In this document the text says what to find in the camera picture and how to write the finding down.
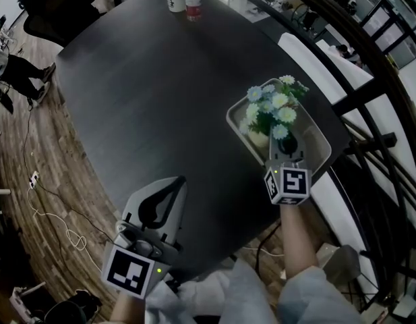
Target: white cable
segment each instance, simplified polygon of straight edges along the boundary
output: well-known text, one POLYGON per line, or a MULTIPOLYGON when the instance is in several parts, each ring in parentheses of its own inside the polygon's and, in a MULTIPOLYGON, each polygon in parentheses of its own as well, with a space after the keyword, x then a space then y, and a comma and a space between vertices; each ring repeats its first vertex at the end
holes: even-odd
MULTIPOLYGON (((244 250, 253 250, 256 251, 258 250, 258 248, 252 248, 252 247, 243 247, 244 250)), ((264 250, 263 248, 260 249, 262 252, 265 252, 266 254, 269 254, 272 257, 283 257, 283 254, 272 254, 270 252, 268 252, 267 250, 264 250)))
POLYGON ((32 206, 32 204, 31 204, 30 197, 29 197, 30 191, 31 191, 31 188, 29 188, 29 189, 28 189, 28 191, 27 191, 27 193, 26 193, 26 198, 28 199, 28 204, 30 205, 31 209, 32 209, 32 210, 34 210, 34 214, 33 214, 32 218, 34 218, 34 217, 35 217, 35 215, 39 215, 39 216, 46 216, 46 215, 48 215, 48 216, 53 216, 53 217, 56 217, 56 218, 58 218, 59 220, 61 220, 61 221, 62 221, 62 223, 64 223, 64 226, 65 226, 65 235, 67 236, 67 238, 68 238, 68 240, 70 241, 71 245, 72 245, 75 249, 77 249, 78 251, 83 251, 83 250, 85 250, 85 251, 86 251, 86 253, 88 253, 89 259, 91 260, 92 264, 94 264, 94 265, 95 265, 95 267, 98 269, 98 271, 100 271, 100 272, 101 272, 101 269, 100 269, 100 268, 98 267, 98 265, 94 262, 94 259, 92 259, 91 254, 89 253, 88 249, 86 248, 86 243, 87 243, 86 238, 85 238, 84 236, 80 236, 80 235, 79 235, 79 234, 77 234, 75 231, 73 231, 73 230, 71 230, 71 229, 68 229, 68 225, 67 225, 67 223, 66 223, 66 222, 65 222, 62 218, 60 218, 60 216, 55 215, 55 214, 53 214, 53 213, 40 213, 40 212, 38 212, 38 210, 37 210, 37 209, 35 209, 35 208, 32 206), (73 242, 73 240, 71 239, 71 235, 72 235, 72 234, 73 234, 73 236, 74 236, 76 239, 78 239, 78 241, 77 241, 76 243, 74 243, 74 242, 73 242))

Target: white sleeve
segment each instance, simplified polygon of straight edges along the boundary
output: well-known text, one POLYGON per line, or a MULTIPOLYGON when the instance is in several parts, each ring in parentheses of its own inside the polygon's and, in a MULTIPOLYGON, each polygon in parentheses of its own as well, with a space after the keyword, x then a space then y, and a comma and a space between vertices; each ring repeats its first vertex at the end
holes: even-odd
POLYGON ((356 308, 317 267, 287 281, 280 295, 278 315, 283 324, 363 323, 356 308))

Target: shoe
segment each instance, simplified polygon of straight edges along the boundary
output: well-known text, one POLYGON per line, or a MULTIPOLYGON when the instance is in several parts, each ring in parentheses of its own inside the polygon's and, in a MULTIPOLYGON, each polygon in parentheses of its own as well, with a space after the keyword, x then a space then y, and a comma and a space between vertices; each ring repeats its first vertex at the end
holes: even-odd
POLYGON ((55 71, 55 69, 57 68, 57 66, 55 65, 55 63, 52 63, 52 65, 50 65, 48 68, 44 69, 44 77, 42 78, 42 82, 43 83, 47 83, 50 79, 51 76, 53 74, 53 72, 55 71))
POLYGON ((43 85, 40 89, 40 96, 38 96, 37 100, 33 100, 34 106, 37 107, 40 105, 41 101, 43 101, 46 94, 49 92, 49 89, 51 88, 51 83, 47 82, 45 85, 43 85))

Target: wooden floor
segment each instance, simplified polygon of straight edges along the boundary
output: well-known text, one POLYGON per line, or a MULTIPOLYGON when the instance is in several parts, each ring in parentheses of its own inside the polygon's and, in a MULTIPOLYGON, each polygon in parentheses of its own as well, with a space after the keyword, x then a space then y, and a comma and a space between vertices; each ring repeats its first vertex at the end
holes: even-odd
MULTIPOLYGON (((37 67, 44 68, 54 61, 61 47, 27 35, 22 28, 24 19, 25 16, 22 15, 16 24, 14 37, 18 43, 10 45, 10 51, 16 54, 22 49, 22 57, 37 67)), ((11 217, 16 227, 23 230, 22 243, 31 255, 30 263, 38 281, 46 281, 47 289, 57 301, 65 300, 76 289, 91 291, 103 303, 101 314, 96 320, 100 321, 111 314, 116 293, 103 286, 100 273, 91 263, 88 253, 85 250, 78 251, 70 244, 63 224, 55 217, 34 215, 28 204, 28 177, 37 170, 44 187, 57 192, 72 208, 89 217, 94 225, 109 236, 115 235, 114 225, 119 213, 108 200, 86 157, 71 124, 65 102, 57 90, 56 80, 53 79, 52 83, 52 89, 42 105, 31 113, 24 155, 22 150, 30 115, 27 101, 22 95, 10 90, 14 114, 11 115, 0 104, 0 188, 11 189, 11 195, 0 196, 0 204, 5 215, 11 217), (24 156, 28 173, 24 166, 24 156)), ((29 197, 33 207, 40 213, 54 213, 64 218, 69 229, 85 236, 90 255, 101 267, 107 241, 104 234, 95 230, 82 216, 70 211, 57 197, 38 186, 35 191, 29 192, 29 197)), ((319 248, 323 242, 330 241, 328 229, 311 205, 305 212, 314 247, 319 248)), ((249 247, 257 247, 270 229, 249 247)), ((281 254, 282 246, 279 229, 266 243, 265 249, 281 254)), ((254 265, 255 251, 240 250, 237 254, 254 265)), ((260 262, 262 280, 268 288, 269 301, 274 305, 282 289, 279 275, 284 267, 283 258, 262 254, 260 262)))

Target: black railing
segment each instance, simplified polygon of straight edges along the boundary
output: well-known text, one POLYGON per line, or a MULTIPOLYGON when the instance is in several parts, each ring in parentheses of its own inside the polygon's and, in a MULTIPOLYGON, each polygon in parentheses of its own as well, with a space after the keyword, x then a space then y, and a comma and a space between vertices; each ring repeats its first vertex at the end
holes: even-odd
MULTIPOLYGON (((405 206, 405 196, 403 187, 405 182, 402 178, 398 176, 397 169, 406 176, 407 179, 412 179, 410 176, 407 177, 404 169, 394 160, 389 151, 386 143, 384 142, 384 137, 380 133, 379 128, 377 127, 373 117, 369 113, 366 103, 380 97, 384 94, 389 98, 398 118, 401 126, 405 131, 407 140, 409 141, 409 146, 415 161, 416 166, 416 114, 413 108, 413 104, 402 84, 399 80, 394 68, 385 58, 381 50, 375 44, 375 42, 369 37, 369 35, 364 31, 358 23, 349 15, 345 10, 343 10, 335 1, 333 0, 301 0, 306 5, 308 5, 313 11, 317 12, 322 18, 324 18, 329 24, 331 24, 343 37, 347 39, 349 44, 360 54, 362 61, 368 66, 374 79, 367 84, 363 85, 357 90, 353 89, 349 81, 343 76, 340 70, 331 62, 328 56, 311 40, 309 37, 297 30, 294 25, 279 11, 270 7, 268 4, 264 3, 262 0, 248 0, 253 3, 256 7, 266 12, 271 18, 282 24, 290 33, 294 34, 317 58, 318 60, 326 67, 326 69, 334 76, 336 81, 341 85, 347 96, 340 100, 338 103, 332 106, 336 111, 338 116, 344 115, 354 109, 357 109, 365 123, 367 124, 370 132, 372 133, 374 142, 378 146, 378 150, 381 152, 382 156, 378 155, 378 158, 382 160, 384 167, 387 169, 384 170, 384 175, 387 176, 394 186, 394 191, 398 201, 398 207, 402 215, 403 225, 405 229, 405 253, 404 255, 395 255, 394 249, 392 252, 393 256, 384 254, 381 249, 381 241, 378 240, 377 234, 375 234, 376 244, 378 247, 376 251, 372 249, 371 254, 367 254, 367 257, 371 256, 372 260, 377 260, 377 265, 380 266, 380 261, 383 261, 382 267, 378 267, 378 272, 381 272, 382 275, 378 275, 378 278, 385 280, 386 285, 381 285, 380 291, 373 298, 374 300, 382 300, 390 291, 391 282, 393 276, 398 270, 410 270, 409 261, 410 261, 410 249, 411 244, 409 242, 409 220, 407 217, 407 209, 405 206), (401 263, 405 258, 405 267, 401 267, 401 263)), ((367 176, 367 180, 372 191, 372 193, 377 193, 378 185, 374 179, 374 176, 365 160, 364 153, 360 150, 359 145, 352 138, 351 148, 353 153, 357 158, 357 161, 363 170, 364 174, 367 176)), ((416 181, 410 182, 416 190, 416 181)), ((406 195, 408 201, 411 200, 410 195, 406 195)), ((372 201, 373 205, 377 207, 378 219, 382 217, 386 224, 386 229, 388 230, 388 238, 393 239, 392 230, 390 226, 389 219, 386 214, 386 209, 384 208, 383 202, 378 198, 378 196, 369 196, 368 200, 372 201)), ((405 290, 407 290, 408 276, 416 276, 416 272, 405 274, 405 290)))

